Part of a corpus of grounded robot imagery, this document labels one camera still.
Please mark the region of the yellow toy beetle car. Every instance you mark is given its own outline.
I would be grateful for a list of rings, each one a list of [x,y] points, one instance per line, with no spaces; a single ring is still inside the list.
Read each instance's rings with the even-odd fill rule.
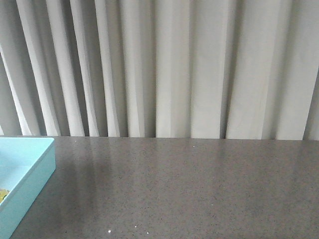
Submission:
[[[6,196],[10,193],[7,189],[0,189],[0,203],[6,198]]]

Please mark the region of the light blue plastic box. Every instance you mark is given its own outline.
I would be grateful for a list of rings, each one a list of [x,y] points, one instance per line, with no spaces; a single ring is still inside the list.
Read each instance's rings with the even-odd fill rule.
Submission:
[[[0,188],[8,194],[0,204],[0,237],[11,237],[56,169],[54,139],[1,137]]]

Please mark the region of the grey pleated curtain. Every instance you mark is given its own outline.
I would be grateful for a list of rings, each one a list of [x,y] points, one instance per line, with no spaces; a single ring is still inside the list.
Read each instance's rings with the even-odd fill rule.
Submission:
[[[0,133],[317,140],[316,0],[3,0]]]

